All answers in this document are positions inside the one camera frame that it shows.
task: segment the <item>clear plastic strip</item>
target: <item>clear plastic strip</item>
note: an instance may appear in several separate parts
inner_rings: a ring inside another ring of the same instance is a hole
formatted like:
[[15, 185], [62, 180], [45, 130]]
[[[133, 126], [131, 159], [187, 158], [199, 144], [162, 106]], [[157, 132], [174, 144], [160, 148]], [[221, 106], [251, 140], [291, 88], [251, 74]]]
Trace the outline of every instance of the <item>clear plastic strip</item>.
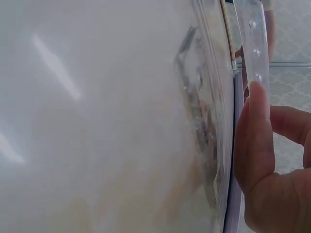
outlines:
[[242, 38], [248, 84], [257, 81], [269, 94], [268, 40], [262, 2], [234, 0], [234, 6]]

